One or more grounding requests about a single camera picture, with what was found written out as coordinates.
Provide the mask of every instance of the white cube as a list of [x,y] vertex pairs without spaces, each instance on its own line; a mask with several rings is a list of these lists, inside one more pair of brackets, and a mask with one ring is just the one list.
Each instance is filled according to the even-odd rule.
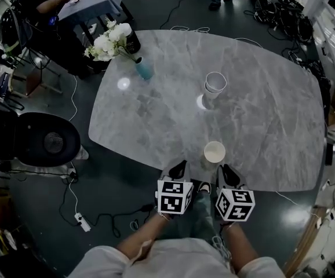
[[193,183],[172,181],[157,181],[157,210],[160,213],[183,214],[192,199]]
[[215,206],[225,221],[247,221],[255,207],[254,192],[223,188]]

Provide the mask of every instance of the black office chair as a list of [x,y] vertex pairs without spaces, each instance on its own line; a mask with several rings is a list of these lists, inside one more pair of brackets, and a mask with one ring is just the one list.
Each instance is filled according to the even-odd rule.
[[18,116],[0,102],[0,163],[17,158],[35,167],[56,167],[72,161],[80,136],[67,120],[29,112]]

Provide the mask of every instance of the gray marble tabletop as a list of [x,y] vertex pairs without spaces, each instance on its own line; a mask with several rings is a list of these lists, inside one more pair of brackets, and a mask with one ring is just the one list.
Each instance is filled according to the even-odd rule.
[[[207,182],[214,181],[217,164],[205,161],[203,149],[216,140],[227,151],[222,163],[235,167],[249,189],[315,186],[325,124],[312,74],[231,38],[168,30],[137,35],[142,45],[137,55],[155,74],[144,81],[132,61],[112,60],[94,103],[90,139],[158,169],[184,157],[191,177]],[[228,85],[202,104],[205,77],[212,71],[221,72]]]

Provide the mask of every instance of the power strip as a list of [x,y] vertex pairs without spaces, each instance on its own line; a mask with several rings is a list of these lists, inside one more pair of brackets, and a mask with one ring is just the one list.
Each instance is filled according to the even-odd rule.
[[92,26],[91,27],[89,27],[89,33],[91,34],[91,35],[93,35],[95,32],[96,32],[96,30],[97,30],[97,23],[95,23],[95,24],[92,24]]
[[85,218],[83,218],[83,216],[81,215],[80,212],[78,212],[78,213],[75,214],[75,219],[77,220],[78,223],[80,223],[82,229],[83,229],[85,232],[88,232],[88,231],[91,230],[90,225],[89,225],[88,222],[85,220]]

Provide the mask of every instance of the white shirt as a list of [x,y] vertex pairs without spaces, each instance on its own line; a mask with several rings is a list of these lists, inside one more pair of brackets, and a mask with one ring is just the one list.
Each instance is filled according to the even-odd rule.
[[[236,278],[220,253],[201,239],[156,241],[146,259],[131,261],[117,249],[89,250],[68,278]],[[249,262],[239,278],[285,278],[274,259]]]

